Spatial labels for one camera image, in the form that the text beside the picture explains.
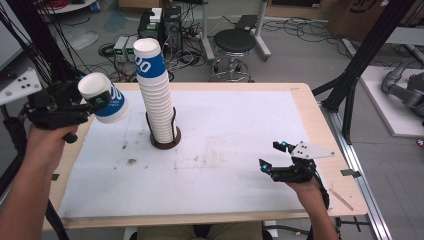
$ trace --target black stool seat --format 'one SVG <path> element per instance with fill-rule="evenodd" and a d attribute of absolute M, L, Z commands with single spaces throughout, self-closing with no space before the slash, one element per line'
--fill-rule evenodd
<path fill-rule="evenodd" d="M 227 29 L 214 37 L 215 45 L 229 53 L 245 53 L 255 47 L 255 38 L 249 32 L 239 29 Z"/>

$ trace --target stack of paper cups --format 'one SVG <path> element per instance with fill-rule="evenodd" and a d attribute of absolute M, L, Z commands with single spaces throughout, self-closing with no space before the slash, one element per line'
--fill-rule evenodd
<path fill-rule="evenodd" d="M 178 136 L 175 123 L 168 72 L 160 45 L 153 38 L 139 39 L 134 43 L 134 53 L 137 80 L 154 140 L 159 144 L 175 143 L 181 136 Z"/>

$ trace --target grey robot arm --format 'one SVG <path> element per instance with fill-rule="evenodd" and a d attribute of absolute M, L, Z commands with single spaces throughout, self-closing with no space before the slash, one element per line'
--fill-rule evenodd
<path fill-rule="evenodd" d="M 424 108 L 424 72 L 412 75 L 409 78 L 408 87 L 402 88 L 397 85 L 397 82 L 402 78 L 402 73 L 406 66 L 407 63 L 404 62 L 389 72 L 383 79 L 381 90 L 399 98 L 404 105 L 414 108 L 414 112 L 417 115 L 424 117 L 424 112 L 421 115 L 415 111 L 417 110 L 415 108 Z"/>

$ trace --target white paper sheet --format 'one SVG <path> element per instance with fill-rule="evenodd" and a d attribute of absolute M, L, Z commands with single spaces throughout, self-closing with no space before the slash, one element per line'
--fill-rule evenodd
<path fill-rule="evenodd" d="M 120 122 L 94 120 L 59 210 L 64 218 L 301 210 L 294 192 L 259 169 L 289 166 L 273 141 L 308 141 L 290 92 L 173 91 L 181 142 L 149 140 L 139 91 L 123 91 Z"/>

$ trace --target stool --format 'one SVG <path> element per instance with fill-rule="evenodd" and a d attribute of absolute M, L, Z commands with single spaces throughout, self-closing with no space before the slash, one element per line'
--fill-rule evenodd
<path fill-rule="evenodd" d="M 228 82 L 238 82 L 245 78 L 248 79 L 247 82 L 254 82 L 248 73 L 247 65 L 236 57 L 251 53 L 255 44 L 255 38 L 244 30 L 227 29 L 217 33 L 213 46 L 216 51 L 228 57 L 215 61 L 209 81 L 216 77 Z"/>

